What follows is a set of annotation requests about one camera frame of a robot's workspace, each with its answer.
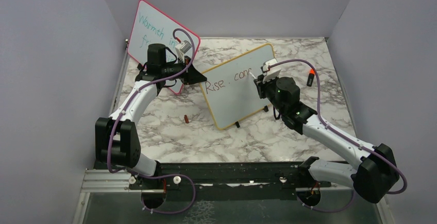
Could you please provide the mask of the yellow framed whiteboard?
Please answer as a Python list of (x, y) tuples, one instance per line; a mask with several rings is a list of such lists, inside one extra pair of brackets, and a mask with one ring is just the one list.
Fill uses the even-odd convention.
[(253, 76), (261, 75), (263, 63), (273, 58), (274, 48), (266, 43), (203, 72), (207, 81), (200, 89), (218, 129), (268, 110), (271, 104), (259, 98)]

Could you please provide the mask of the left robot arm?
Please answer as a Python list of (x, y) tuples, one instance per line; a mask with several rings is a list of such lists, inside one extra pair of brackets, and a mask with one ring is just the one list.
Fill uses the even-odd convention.
[(176, 45), (176, 60), (168, 62), (166, 52), (170, 49), (159, 43), (149, 45), (148, 61), (135, 78), (135, 84), (122, 103), (109, 117), (100, 117), (95, 123), (95, 157), (107, 164), (110, 172), (113, 166), (130, 169), (142, 175), (142, 181), (149, 188), (161, 184), (162, 174), (156, 160), (141, 152), (136, 123), (147, 106), (166, 88), (168, 80), (179, 79), (185, 85), (205, 82), (207, 78), (194, 66), (186, 53), (192, 48), (188, 41)]

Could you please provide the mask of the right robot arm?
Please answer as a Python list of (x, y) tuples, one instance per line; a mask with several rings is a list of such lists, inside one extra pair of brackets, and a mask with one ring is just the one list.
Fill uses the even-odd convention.
[(310, 157), (299, 166), (297, 179), (301, 185), (327, 181), (348, 186), (370, 203), (378, 203), (391, 192), (400, 173), (389, 146), (357, 139), (320, 118), (316, 110), (300, 101), (300, 88), (291, 77), (265, 81), (259, 75), (254, 84), (259, 97), (269, 100), (289, 129), (322, 143), (346, 161), (342, 164)]

